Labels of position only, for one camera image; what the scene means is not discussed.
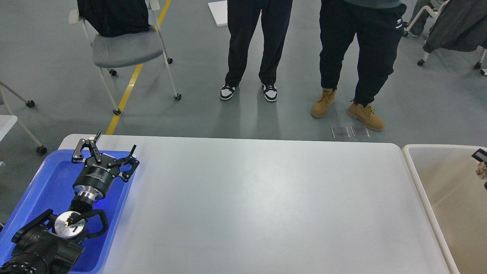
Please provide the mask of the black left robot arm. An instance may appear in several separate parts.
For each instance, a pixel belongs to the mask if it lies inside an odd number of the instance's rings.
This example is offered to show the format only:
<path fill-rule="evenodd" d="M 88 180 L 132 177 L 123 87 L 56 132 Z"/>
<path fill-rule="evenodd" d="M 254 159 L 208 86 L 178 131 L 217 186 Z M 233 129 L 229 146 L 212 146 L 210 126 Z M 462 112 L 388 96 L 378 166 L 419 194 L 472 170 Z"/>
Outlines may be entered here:
<path fill-rule="evenodd" d="M 101 133 L 45 158 L 1 230 L 2 274 L 95 274 L 108 257 L 139 165 L 100 151 Z"/>

